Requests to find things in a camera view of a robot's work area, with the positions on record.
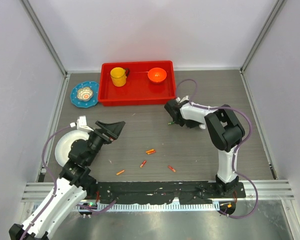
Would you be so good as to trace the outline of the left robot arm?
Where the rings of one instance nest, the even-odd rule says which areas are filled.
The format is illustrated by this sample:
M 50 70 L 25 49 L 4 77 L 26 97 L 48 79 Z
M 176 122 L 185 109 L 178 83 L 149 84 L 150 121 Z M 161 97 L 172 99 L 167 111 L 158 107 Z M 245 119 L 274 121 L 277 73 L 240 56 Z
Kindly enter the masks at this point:
M 124 121 L 104 123 L 96 121 L 97 128 L 87 125 L 85 116 L 70 123 L 68 131 L 58 144 L 56 159 L 62 166 L 53 188 L 34 211 L 21 224 L 13 224 L 8 233 L 12 240 L 50 240 L 61 223 L 83 199 L 92 199 L 98 183 L 90 176 L 90 165 L 103 145 L 117 140 L 125 126 Z

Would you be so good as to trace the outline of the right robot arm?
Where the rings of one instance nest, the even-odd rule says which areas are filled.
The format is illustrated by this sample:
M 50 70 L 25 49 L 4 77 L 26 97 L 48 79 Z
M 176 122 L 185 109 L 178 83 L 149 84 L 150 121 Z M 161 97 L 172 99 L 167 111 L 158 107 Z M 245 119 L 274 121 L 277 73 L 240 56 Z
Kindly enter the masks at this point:
M 164 109 L 179 126 L 190 129 L 207 129 L 211 142 L 218 151 L 218 171 L 215 191 L 223 198 L 233 193 L 238 185 L 237 151 L 245 136 L 245 130 L 235 111 L 228 105 L 210 107 L 185 99 L 171 99 Z

